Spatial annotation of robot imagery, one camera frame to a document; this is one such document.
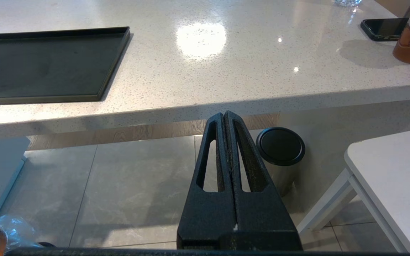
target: white quartz countertop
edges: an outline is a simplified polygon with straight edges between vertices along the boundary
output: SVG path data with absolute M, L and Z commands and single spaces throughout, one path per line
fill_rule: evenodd
M 0 138 L 410 100 L 373 0 L 0 0 L 0 33 L 130 26 L 99 102 L 0 105 Z

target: black phone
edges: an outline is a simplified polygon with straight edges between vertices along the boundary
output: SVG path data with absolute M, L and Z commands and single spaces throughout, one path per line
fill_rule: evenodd
M 363 20 L 363 31 L 373 41 L 397 41 L 406 26 L 408 18 Z

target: gray floor tile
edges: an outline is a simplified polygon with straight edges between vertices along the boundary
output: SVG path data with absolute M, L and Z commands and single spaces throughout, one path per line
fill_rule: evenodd
M 192 136 L 99 145 L 70 246 L 176 240 L 194 165 Z
M 200 144 L 202 142 L 202 136 L 194 136 L 195 144 L 195 159 L 199 155 Z M 207 192 L 218 192 L 218 181 L 216 173 L 216 141 L 210 143 L 210 150 L 208 154 L 206 172 L 205 172 L 205 181 L 204 181 L 204 191 Z
M 332 226 L 376 222 L 359 196 L 353 198 L 330 221 Z
M 316 232 L 308 230 L 300 236 L 300 239 L 305 251 L 341 251 L 332 227 Z
M 377 223 L 334 226 L 343 251 L 396 252 Z
M 176 249 L 176 242 L 144 244 L 144 245 L 134 245 L 134 246 L 117 246 L 117 247 L 109 247 L 109 248 L 105 248 L 105 249 L 167 249 L 167 250 L 175 250 Z
M 69 246 L 95 152 L 95 145 L 27 151 L 0 216 L 21 216 L 39 231 L 37 241 Z

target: black serving tray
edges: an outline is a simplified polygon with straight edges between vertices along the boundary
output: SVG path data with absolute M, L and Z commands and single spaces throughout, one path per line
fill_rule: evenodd
M 0 34 L 0 104 L 101 99 L 129 27 Z

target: chair leg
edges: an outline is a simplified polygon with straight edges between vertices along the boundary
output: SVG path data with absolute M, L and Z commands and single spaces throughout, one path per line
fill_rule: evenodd
M 319 201 L 311 208 L 296 229 L 301 235 L 306 230 L 324 227 L 357 194 L 349 183 L 353 174 L 346 168 L 340 173 Z

